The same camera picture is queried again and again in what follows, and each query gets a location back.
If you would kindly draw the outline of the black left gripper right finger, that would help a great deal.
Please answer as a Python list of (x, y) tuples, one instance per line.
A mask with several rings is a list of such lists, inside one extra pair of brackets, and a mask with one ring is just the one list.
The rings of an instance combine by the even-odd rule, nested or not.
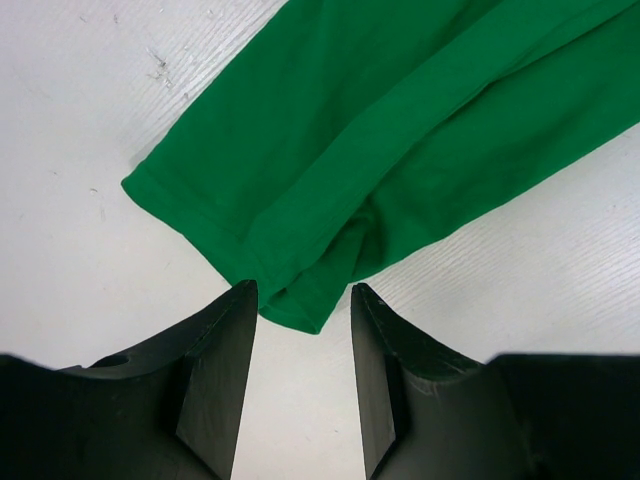
[(482, 364), (351, 292), (370, 479), (635, 479), (635, 355), (501, 354)]

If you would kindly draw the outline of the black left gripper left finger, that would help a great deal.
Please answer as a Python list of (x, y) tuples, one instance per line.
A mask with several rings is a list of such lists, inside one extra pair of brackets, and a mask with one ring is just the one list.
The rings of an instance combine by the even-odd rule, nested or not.
[(89, 367), (1, 358), (5, 479), (227, 479), (257, 324), (243, 281)]

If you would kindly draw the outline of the green t shirt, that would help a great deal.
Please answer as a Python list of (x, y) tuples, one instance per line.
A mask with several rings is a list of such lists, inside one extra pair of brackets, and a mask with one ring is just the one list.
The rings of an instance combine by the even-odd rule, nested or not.
[(638, 120), (635, 1), (289, 1), (122, 186), (316, 334), (350, 283)]

